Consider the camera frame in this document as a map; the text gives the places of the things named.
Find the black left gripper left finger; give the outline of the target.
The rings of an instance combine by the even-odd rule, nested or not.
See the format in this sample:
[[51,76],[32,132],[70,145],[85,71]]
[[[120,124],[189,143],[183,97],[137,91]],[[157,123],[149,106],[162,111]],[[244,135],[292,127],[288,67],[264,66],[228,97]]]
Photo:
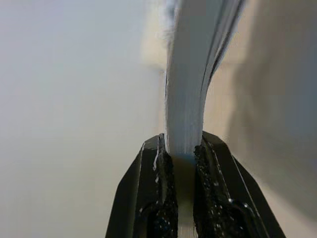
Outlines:
[[173,163],[164,134],[146,140],[121,179],[106,230],[107,238],[175,238],[178,204]]

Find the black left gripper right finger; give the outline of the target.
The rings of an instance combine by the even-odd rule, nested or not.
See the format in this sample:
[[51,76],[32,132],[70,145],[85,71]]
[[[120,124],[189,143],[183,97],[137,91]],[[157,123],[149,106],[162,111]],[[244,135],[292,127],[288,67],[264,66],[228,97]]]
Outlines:
[[194,223],[200,238],[283,238],[259,185],[218,136],[195,148]]

